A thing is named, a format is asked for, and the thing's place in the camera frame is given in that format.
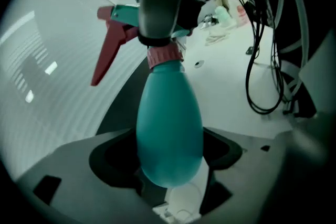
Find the pink bottle cap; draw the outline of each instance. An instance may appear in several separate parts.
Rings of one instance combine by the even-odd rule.
[[[183,61],[182,53],[178,50],[176,43],[171,42],[163,47],[152,47],[147,51],[147,60],[149,68],[172,60]]]

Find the black cutout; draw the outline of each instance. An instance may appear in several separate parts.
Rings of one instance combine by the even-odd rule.
[[[90,154],[89,165],[94,174],[112,187],[133,188],[151,207],[164,203],[166,189],[156,186],[142,173],[137,156],[135,129],[119,135],[97,146]],[[204,128],[203,156],[209,169],[227,169],[241,156],[241,147],[207,128]],[[222,197],[211,198],[205,211],[213,208],[230,195],[220,183],[213,183],[211,196],[215,193]]]
[[[200,214],[203,216],[211,212],[227,201],[231,196],[232,194],[221,183],[216,181],[214,173],[209,170],[208,182],[200,207]]]
[[[55,176],[45,176],[35,187],[33,193],[45,204],[50,205],[62,179]]]
[[[262,151],[269,151],[269,148],[270,148],[270,146],[265,145],[265,146],[262,146],[262,147],[261,147],[261,150],[262,150]]]

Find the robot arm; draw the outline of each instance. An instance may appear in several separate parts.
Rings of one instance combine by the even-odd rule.
[[[91,85],[98,85],[113,63],[121,44],[130,40],[123,38],[127,36],[123,29],[130,31],[132,26],[139,27],[138,37],[141,43],[146,46],[165,46],[171,38],[186,36],[197,26],[198,14],[207,1],[209,0],[137,0],[139,5],[136,7],[117,5],[110,7],[109,11],[105,9],[104,15],[98,14],[100,19],[108,22],[123,23],[123,27],[109,28]]]

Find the black holder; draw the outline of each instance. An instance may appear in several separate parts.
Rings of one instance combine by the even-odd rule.
[[[209,175],[201,214],[210,212],[231,196],[216,182],[213,172],[232,166],[242,152],[237,143],[204,128],[203,156]],[[164,203],[166,188],[153,184],[140,168],[135,129],[97,146],[90,154],[89,164],[94,174],[111,187],[133,188],[152,207]]]

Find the white surface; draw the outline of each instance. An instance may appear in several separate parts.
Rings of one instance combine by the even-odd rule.
[[[214,45],[204,45],[207,35],[208,30],[194,30],[187,39],[183,63],[198,100],[203,126],[267,138],[290,130],[291,125],[282,114],[282,103],[271,115],[262,116],[247,102],[245,78],[250,56],[245,52],[253,45],[250,23],[235,29],[229,38]],[[270,64],[271,42],[272,29],[265,27],[256,62]],[[200,60],[204,60],[204,64],[194,68]],[[270,69],[253,66],[250,95],[263,108],[276,103],[278,93]]]
[[[95,135],[146,56],[121,47],[97,87],[90,82],[106,34],[97,9],[107,0],[13,0],[0,25],[0,152],[10,175],[62,144]]]
[[[163,205],[153,208],[168,223],[178,220],[180,223],[190,223],[201,217],[201,207],[209,175],[209,166],[202,158],[196,175],[186,184],[169,188]]]

